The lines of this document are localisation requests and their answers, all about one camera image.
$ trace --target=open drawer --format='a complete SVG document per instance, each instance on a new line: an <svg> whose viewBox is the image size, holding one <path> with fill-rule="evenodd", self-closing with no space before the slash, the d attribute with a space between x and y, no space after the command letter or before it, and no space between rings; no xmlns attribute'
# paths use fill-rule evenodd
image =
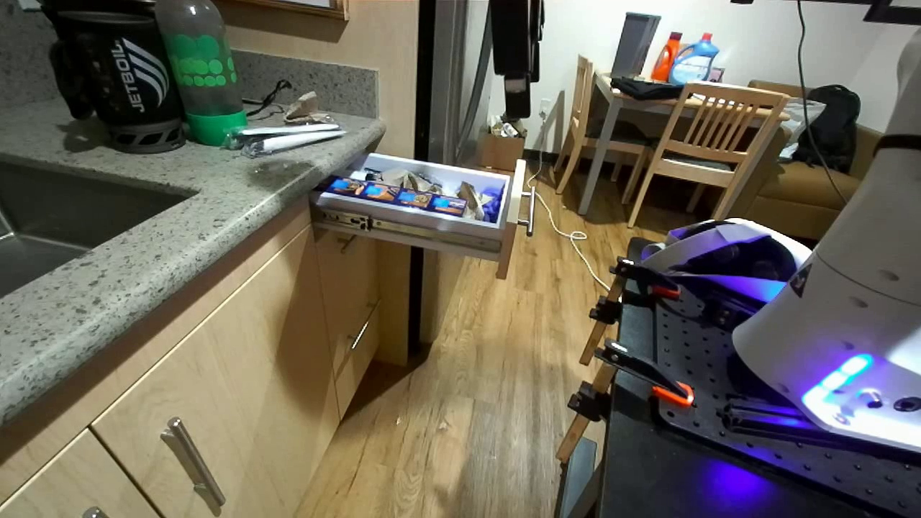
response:
<svg viewBox="0 0 921 518"><path fill-rule="evenodd" d="M524 193L524 161L516 165L511 177L503 177L370 152L362 165L350 171L415 171L429 181L442 185L447 193L457 193L461 181L472 185L475 191L501 187L498 217L494 223L477 223L424 208L399 208L360 196L340 196L327 193L321 185L310 193L316 227L441 253L491 259L498 263L498 279L503 279L508 272L516 227L527 224L533 234L533 208L527 211L527 223L520 223L517 213L520 200L533 200L530 193Z"/></svg>

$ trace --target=black machine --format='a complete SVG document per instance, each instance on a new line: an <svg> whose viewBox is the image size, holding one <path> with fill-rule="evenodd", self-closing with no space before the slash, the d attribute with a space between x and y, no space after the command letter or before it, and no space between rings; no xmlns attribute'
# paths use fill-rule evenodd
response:
<svg viewBox="0 0 921 518"><path fill-rule="evenodd" d="M182 101L153 0L45 0L57 32L51 67L70 112L97 116L124 152L162 152L183 145Z"/></svg>

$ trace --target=kitchen sink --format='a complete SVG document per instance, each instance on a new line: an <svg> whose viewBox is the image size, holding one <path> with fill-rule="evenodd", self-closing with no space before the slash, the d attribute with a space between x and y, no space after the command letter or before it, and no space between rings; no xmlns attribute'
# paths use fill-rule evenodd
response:
<svg viewBox="0 0 921 518"><path fill-rule="evenodd" d="M0 298L82 257L189 191L0 165Z"/></svg>

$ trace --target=green bottle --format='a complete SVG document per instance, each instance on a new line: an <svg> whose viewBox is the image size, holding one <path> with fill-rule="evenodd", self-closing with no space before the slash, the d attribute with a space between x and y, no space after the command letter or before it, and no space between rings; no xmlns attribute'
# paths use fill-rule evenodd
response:
<svg viewBox="0 0 921 518"><path fill-rule="evenodd" d="M225 19L209 0L157 0L156 21L166 44L189 139L209 147L229 145L248 128L236 92L236 67L225 44Z"/></svg>

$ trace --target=granite countertop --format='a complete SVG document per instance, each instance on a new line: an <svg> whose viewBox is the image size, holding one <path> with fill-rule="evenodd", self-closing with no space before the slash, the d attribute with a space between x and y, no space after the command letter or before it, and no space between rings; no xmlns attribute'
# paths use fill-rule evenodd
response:
<svg viewBox="0 0 921 518"><path fill-rule="evenodd" d="M333 118L344 139L248 158L199 145L157 155L114 152L101 147L97 128L75 125L57 101L0 112L0 167L23 161L192 191L0 299L0 426L382 137L380 118Z"/></svg>

